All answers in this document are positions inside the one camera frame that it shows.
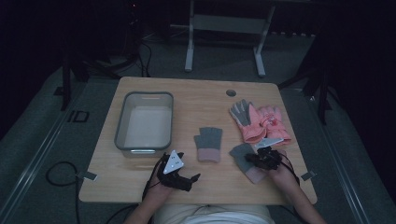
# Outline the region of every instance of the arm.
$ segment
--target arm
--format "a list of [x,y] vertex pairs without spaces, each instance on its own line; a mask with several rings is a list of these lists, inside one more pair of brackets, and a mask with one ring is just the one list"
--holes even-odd
[[166,202],[173,189],[162,185],[157,171],[150,181],[150,189],[143,202],[139,204],[124,224],[147,224],[154,213]]
[[[279,150],[279,153],[286,156],[286,152]],[[288,160],[282,157],[283,163],[290,166]],[[309,202],[303,190],[298,185],[293,174],[282,164],[276,169],[269,171],[269,176],[274,183],[290,198],[300,217],[308,223],[326,223],[320,213]]]

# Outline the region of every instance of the white triangular marker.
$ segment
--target white triangular marker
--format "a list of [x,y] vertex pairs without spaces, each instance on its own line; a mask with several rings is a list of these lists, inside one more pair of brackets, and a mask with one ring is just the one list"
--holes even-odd
[[263,138],[258,144],[256,144],[254,147],[261,148],[261,147],[270,147],[271,145],[274,145],[276,143],[282,142],[284,139],[283,138]]
[[183,167],[184,163],[177,155],[175,150],[172,150],[171,155],[169,156],[169,160],[165,165],[165,169],[163,169],[163,173],[165,175],[175,171],[181,167]]

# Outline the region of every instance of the wooden tabletop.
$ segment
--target wooden tabletop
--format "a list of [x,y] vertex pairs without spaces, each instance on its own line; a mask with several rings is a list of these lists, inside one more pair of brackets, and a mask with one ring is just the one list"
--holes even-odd
[[[234,97],[227,90],[236,92]],[[154,77],[123,77],[108,110],[103,130],[92,155],[88,171],[96,181],[84,180],[79,198],[83,202],[139,203],[146,182],[159,158],[126,158],[114,144],[125,95],[130,91],[169,91],[174,96],[172,143],[167,149],[184,152],[185,163],[179,174],[190,178],[201,174],[190,192],[175,190],[168,203],[260,203],[287,204],[287,199],[269,178],[252,184],[239,170],[229,152],[243,143],[241,133],[230,116],[230,107],[242,100],[255,106],[276,105],[292,140],[289,145],[273,147],[286,150],[295,173],[307,172],[303,156],[276,85],[253,82],[210,81]],[[201,127],[223,130],[220,163],[199,162],[193,137]],[[310,180],[301,188],[311,203],[317,201]]]

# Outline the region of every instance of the person's right arm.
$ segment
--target person's right arm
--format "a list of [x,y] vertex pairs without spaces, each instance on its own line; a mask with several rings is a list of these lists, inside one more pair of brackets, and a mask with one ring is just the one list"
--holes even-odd
[[[286,152],[283,150],[279,150],[279,153],[286,156]],[[282,157],[282,161],[290,167],[290,163],[285,157]],[[288,170],[288,168],[283,164],[280,164],[276,170],[271,170],[268,174],[274,180],[274,183],[291,200],[291,203],[303,220],[308,223],[315,224],[326,223],[312,203],[309,202],[309,199],[306,197],[305,193],[295,180],[294,175],[290,170]]]

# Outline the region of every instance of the table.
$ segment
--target table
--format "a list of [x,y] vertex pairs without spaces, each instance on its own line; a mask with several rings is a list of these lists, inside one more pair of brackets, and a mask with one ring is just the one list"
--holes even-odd
[[[227,90],[236,92],[234,97]],[[168,203],[261,203],[287,204],[287,199],[269,178],[252,184],[238,169],[229,151],[242,144],[241,133],[229,108],[246,99],[255,105],[277,105],[284,124],[292,138],[282,147],[287,151],[297,175],[307,172],[303,156],[295,138],[290,120],[275,84],[253,82],[211,81],[193,79],[123,77],[108,110],[88,171],[97,174],[96,181],[84,180],[79,198],[83,202],[139,203],[146,182],[159,158],[125,158],[114,144],[124,96],[130,91],[169,91],[174,95],[172,144],[184,152],[185,166],[179,174],[190,178],[201,174],[190,192],[175,190]],[[221,162],[199,162],[193,137],[200,127],[218,127],[223,130]],[[317,196],[310,180],[302,181],[301,188],[311,203]]]
[[189,45],[185,71],[192,71],[192,61],[194,54],[194,30],[209,30],[222,32],[235,32],[243,34],[260,35],[259,44],[253,48],[256,61],[257,73],[260,77],[265,76],[264,65],[262,62],[262,47],[273,18],[275,6],[271,6],[266,19],[236,18],[224,16],[212,16],[194,13],[194,0],[190,0],[190,23],[189,23]]

